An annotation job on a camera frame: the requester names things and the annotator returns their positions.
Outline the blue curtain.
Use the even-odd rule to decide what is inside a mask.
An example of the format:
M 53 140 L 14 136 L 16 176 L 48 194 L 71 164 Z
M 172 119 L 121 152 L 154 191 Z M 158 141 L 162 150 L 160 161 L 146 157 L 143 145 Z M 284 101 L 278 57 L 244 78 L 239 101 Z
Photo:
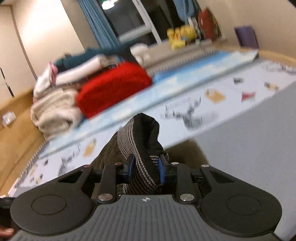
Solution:
M 99 46 L 101 48 L 118 47 L 119 40 L 98 2 L 94 0 L 81 0 L 78 3 Z

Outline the dark red cushion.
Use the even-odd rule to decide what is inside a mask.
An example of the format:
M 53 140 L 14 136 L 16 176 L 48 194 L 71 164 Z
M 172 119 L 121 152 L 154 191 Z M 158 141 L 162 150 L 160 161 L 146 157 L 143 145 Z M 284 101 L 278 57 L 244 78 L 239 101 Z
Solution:
M 205 8 L 198 14 L 198 24 L 205 39 L 214 42 L 220 36 L 218 23 L 210 9 Z

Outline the white plush toy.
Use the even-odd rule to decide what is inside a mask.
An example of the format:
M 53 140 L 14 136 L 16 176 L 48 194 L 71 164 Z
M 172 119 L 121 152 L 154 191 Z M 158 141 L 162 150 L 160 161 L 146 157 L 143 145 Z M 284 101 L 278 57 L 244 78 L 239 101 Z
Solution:
M 148 51 L 149 47 L 144 43 L 137 43 L 130 47 L 130 52 L 132 56 L 140 65 L 145 65 L 150 61 L 151 57 Z

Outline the purple bag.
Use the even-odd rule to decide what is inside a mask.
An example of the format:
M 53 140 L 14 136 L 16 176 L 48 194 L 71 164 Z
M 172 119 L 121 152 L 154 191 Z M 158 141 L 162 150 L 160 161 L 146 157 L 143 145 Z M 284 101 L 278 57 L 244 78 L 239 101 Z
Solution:
M 259 48 L 253 27 L 251 26 L 235 27 L 234 31 L 236 33 L 236 37 L 241 47 L 253 48 L 253 49 Z

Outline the red folded blanket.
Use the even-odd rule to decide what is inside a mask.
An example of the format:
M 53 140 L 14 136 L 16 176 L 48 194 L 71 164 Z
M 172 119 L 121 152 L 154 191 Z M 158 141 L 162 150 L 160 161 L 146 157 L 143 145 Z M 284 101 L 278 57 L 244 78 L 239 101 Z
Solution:
M 91 118 L 151 85 L 152 79 L 139 64 L 123 62 L 91 78 L 76 97 L 77 106 Z

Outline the yellow plush toys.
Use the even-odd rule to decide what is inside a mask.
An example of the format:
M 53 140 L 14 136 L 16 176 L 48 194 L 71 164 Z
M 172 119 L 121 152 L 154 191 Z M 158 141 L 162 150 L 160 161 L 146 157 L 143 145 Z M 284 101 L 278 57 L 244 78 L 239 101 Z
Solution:
M 166 33 L 172 50 L 184 48 L 197 39 L 195 29 L 189 25 L 183 25 L 175 29 L 170 28 Z

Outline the teal shark plush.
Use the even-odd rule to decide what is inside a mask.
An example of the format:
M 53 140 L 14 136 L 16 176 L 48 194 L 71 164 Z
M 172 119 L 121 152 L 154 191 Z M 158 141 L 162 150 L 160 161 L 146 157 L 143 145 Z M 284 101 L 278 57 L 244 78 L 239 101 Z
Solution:
M 120 44 L 117 47 L 109 47 L 109 48 L 87 48 L 84 53 L 74 55 L 74 56 L 68 56 L 61 59 L 58 59 L 54 62 L 54 65 L 57 67 L 58 72 L 64 72 L 68 69 L 72 69 L 74 67 L 77 67 L 84 62 L 90 60 L 96 55 L 103 55 L 106 57 L 109 56 L 116 56 L 120 59 L 127 60 L 130 62 L 136 63 L 135 57 L 132 55 L 130 48 L 140 43 L 140 40 L 133 40 L 129 42 L 125 42 L 123 44 Z

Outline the brown corduroy pants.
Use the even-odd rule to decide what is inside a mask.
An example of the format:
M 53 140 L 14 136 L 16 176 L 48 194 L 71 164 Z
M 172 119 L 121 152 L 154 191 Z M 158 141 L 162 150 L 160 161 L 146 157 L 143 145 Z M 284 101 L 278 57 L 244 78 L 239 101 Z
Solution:
M 94 169 L 103 169 L 110 163 L 125 163 L 128 156 L 135 156 L 136 167 L 129 184 L 119 184 L 118 194 L 160 195 L 169 194 L 173 186 L 161 184 L 158 158 L 164 155 L 167 162 L 178 162 L 190 169 L 208 164 L 200 147 L 194 141 L 185 141 L 165 150 L 158 141 L 159 124 L 151 116 L 139 113 L 120 128 L 91 163 Z

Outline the cream folded blanket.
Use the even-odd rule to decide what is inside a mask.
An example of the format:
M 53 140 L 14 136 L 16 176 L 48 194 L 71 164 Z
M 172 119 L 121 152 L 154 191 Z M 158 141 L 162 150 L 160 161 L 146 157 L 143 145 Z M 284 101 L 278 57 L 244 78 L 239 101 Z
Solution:
M 57 89 L 31 107 L 31 121 L 49 141 L 77 127 L 84 116 L 77 106 L 75 89 Z

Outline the light blue patterned blanket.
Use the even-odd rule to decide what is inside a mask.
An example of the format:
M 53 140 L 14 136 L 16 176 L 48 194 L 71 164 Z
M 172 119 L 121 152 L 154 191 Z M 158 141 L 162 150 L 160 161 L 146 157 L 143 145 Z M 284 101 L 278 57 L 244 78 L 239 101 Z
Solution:
M 159 67 L 150 72 L 155 80 L 152 86 L 83 121 L 74 130 L 46 142 L 41 157 L 49 156 L 182 92 L 251 63 L 257 55 L 258 50 L 228 52 L 214 49 Z

